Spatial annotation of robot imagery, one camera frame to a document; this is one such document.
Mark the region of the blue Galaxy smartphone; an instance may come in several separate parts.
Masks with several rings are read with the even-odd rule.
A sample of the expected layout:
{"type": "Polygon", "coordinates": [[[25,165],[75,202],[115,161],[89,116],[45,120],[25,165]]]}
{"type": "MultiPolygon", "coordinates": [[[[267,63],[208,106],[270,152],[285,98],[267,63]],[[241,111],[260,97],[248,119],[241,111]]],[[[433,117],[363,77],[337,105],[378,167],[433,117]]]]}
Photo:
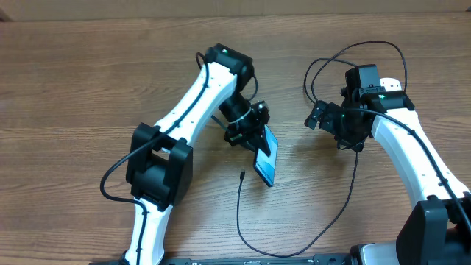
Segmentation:
{"type": "Polygon", "coordinates": [[[275,167],[277,160],[278,140],[267,125],[264,128],[264,132],[270,155],[267,155],[264,151],[259,149],[256,152],[253,167],[261,177],[262,181],[264,181],[268,187],[272,187],[275,184],[275,167]]]}

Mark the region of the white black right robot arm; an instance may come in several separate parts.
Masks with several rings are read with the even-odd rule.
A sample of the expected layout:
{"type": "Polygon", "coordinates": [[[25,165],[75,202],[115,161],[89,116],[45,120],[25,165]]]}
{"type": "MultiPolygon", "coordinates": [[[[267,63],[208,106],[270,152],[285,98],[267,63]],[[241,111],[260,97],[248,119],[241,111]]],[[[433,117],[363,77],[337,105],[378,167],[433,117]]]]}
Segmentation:
{"type": "Polygon", "coordinates": [[[445,165],[399,81],[376,65],[351,68],[340,105],[319,100],[305,120],[333,135],[338,149],[360,152],[368,137],[385,150],[412,207],[394,241],[359,244],[345,264],[469,264],[470,190],[445,165]]]}

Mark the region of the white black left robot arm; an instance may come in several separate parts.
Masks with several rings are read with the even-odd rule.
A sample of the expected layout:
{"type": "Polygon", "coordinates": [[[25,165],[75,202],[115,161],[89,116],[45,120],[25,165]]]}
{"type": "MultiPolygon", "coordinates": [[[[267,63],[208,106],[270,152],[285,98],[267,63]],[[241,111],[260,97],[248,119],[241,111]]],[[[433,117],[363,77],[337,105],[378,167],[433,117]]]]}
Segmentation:
{"type": "Polygon", "coordinates": [[[241,95],[255,76],[252,58],[218,43],[203,60],[199,76],[171,112],[152,126],[140,124],[132,135],[126,181],[135,203],[135,224],[119,264],[162,262],[171,211],[193,176],[194,144],[216,110],[228,122],[224,140],[253,151],[254,170],[265,184],[274,184],[278,142],[267,125],[268,106],[241,95]]]}

